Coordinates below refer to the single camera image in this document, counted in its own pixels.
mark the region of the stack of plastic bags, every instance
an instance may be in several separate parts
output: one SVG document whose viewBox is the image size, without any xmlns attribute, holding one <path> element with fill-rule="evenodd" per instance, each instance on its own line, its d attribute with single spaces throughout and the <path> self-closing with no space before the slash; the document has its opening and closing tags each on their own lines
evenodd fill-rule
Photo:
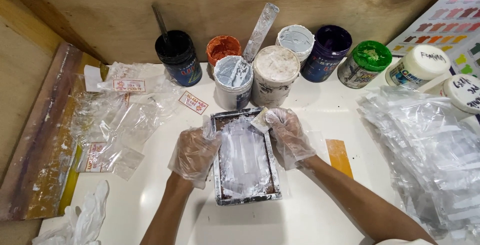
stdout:
<svg viewBox="0 0 480 245">
<path fill-rule="evenodd" d="M 382 86 L 358 103 L 375 125 L 407 214 L 436 239 L 480 241 L 480 142 L 450 100 Z"/>
<path fill-rule="evenodd" d="M 113 172 L 129 180 L 144 143 L 180 110 L 181 88 L 159 64 L 115 62 L 101 92 L 75 90 L 70 133 L 81 146 L 77 172 Z"/>
</svg>

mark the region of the white plastic container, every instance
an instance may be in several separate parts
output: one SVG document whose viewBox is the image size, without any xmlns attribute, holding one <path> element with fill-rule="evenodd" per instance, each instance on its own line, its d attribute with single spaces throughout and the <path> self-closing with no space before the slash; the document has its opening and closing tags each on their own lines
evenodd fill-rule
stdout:
<svg viewBox="0 0 480 245">
<path fill-rule="evenodd" d="M 213 77 L 215 95 L 220 107 L 234 111 L 247 106 L 254 72 L 243 57 L 230 55 L 220 59 L 213 70 Z"/>
<path fill-rule="evenodd" d="M 459 121 L 480 113 L 480 79 L 474 76 L 453 75 L 425 93 L 450 98 L 452 113 Z"/>
<path fill-rule="evenodd" d="M 275 45 L 284 46 L 295 52 L 300 63 L 305 61 L 314 48 L 315 37 L 301 25 L 290 25 L 280 30 Z"/>
<path fill-rule="evenodd" d="M 430 45 L 418 45 L 396 64 L 389 66 L 385 78 L 392 86 L 409 81 L 421 86 L 447 72 L 450 64 L 450 59 L 441 49 Z"/>
<path fill-rule="evenodd" d="M 267 108 L 282 105 L 300 72 L 297 55 L 282 46 L 268 46 L 258 52 L 252 66 L 253 101 Z"/>
</svg>

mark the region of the used glove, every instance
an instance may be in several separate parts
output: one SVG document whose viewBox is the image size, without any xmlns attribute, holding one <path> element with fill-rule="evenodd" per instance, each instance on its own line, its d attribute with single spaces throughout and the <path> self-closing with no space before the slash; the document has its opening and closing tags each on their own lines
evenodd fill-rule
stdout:
<svg viewBox="0 0 480 245">
<path fill-rule="evenodd" d="M 222 144 L 221 132 L 212 134 L 209 124 L 208 120 L 201 128 L 182 131 L 168 164 L 170 170 L 202 190 L 210 166 Z"/>
<path fill-rule="evenodd" d="M 285 170 L 296 168 L 298 161 L 316 155 L 297 115 L 291 109 L 272 108 L 265 113 L 265 120 L 272 126 L 272 136 L 285 162 Z"/>
</svg>

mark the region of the dark blue jar label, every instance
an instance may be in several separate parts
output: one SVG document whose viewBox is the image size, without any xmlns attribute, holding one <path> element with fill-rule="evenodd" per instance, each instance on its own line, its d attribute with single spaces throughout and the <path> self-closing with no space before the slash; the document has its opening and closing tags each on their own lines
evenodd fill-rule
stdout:
<svg viewBox="0 0 480 245">
<path fill-rule="evenodd" d="M 251 88 L 248 89 L 245 93 L 237 95 L 237 110 L 245 108 L 250 100 Z"/>
<path fill-rule="evenodd" d="M 341 60 L 330 61 L 310 55 L 300 72 L 309 81 L 322 82 L 328 79 Z"/>
<path fill-rule="evenodd" d="M 196 84 L 202 78 L 202 69 L 197 58 L 186 66 L 165 64 L 165 68 L 172 78 L 185 87 Z"/>
</svg>

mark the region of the white table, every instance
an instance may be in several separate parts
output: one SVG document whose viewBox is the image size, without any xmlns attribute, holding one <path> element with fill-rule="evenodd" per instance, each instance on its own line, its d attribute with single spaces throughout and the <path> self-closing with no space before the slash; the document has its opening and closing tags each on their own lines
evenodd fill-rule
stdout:
<svg viewBox="0 0 480 245">
<path fill-rule="evenodd" d="M 224 112 L 213 98 L 215 83 L 207 74 L 207 64 L 201 66 L 201 81 L 186 90 L 209 104 L 204 114 Z M 367 88 L 383 84 L 386 84 L 384 73 Z M 305 130 L 321 131 L 326 139 L 344 141 L 354 179 L 398 205 L 399 197 L 390 186 L 387 163 L 357 113 L 356 99 L 365 92 L 341 84 L 336 71 L 322 83 L 308 82 L 300 76 L 282 107 L 297 113 Z M 110 173 L 80 174 L 72 205 L 81 205 L 84 195 L 93 191 L 99 180 L 106 179 L 110 185 L 106 218 L 98 237 L 102 245 L 135 245 L 141 241 L 171 173 L 167 164 L 178 135 L 201 125 L 201 116 L 185 107 L 147 141 L 143 150 L 145 159 L 128 182 Z M 177 244 L 370 244 L 317 181 L 297 169 L 285 172 L 277 168 L 283 199 L 235 206 L 215 206 L 210 173 L 206 188 L 194 189 L 189 197 Z M 61 217 L 46 219 L 40 233 L 62 222 Z"/>
</svg>

